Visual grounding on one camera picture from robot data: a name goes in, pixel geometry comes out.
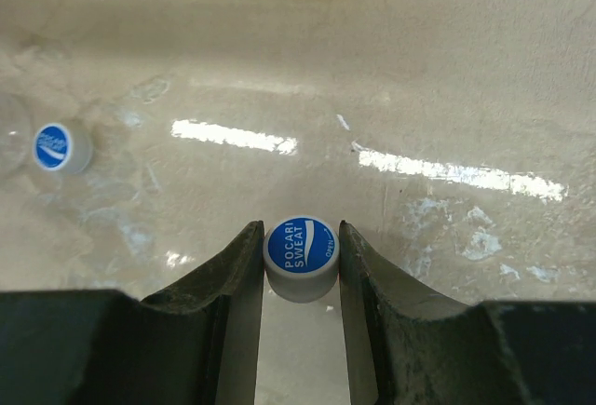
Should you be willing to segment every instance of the bottle cap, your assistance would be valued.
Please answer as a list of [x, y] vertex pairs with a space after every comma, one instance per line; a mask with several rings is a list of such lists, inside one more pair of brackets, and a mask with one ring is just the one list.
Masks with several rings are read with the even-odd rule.
[[332, 289], [339, 272], [339, 239], [312, 216], [294, 216], [271, 228], [264, 238], [269, 284], [282, 298], [310, 303]]
[[49, 123], [34, 136], [34, 160], [43, 170], [70, 174], [85, 169], [93, 156], [93, 142], [78, 123]]

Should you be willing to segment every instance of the blue circle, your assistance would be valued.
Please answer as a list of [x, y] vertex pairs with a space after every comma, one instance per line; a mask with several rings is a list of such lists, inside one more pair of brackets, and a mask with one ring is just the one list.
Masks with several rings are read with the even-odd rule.
[[61, 128], [48, 126], [35, 137], [35, 156], [46, 168], [56, 168], [68, 155], [68, 137]]
[[275, 228], [267, 250], [271, 260], [292, 273], [310, 273], [324, 266], [335, 251], [333, 230], [311, 217], [293, 217]]

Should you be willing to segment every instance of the beige surface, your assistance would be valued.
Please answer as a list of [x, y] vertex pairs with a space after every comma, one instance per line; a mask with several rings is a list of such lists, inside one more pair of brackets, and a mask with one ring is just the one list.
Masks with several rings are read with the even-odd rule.
[[[0, 288], [142, 297], [304, 212], [465, 302], [593, 298], [595, 31], [595, 0], [0, 0], [0, 91], [97, 146], [3, 179]], [[267, 291], [257, 403], [346, 404], [337, 291]]]

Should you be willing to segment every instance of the concrete floor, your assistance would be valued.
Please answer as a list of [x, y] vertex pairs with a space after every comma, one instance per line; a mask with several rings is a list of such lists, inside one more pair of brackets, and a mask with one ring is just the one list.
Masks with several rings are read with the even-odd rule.
[[[143, 297], [306, 213], [463, 302], [594, 299], [595, 1], [0, 0], [0, 91], [97, 150], [3, 173], [0, 289]], [[339, 309], [265, 287], [257, 404], [348, 403]]]

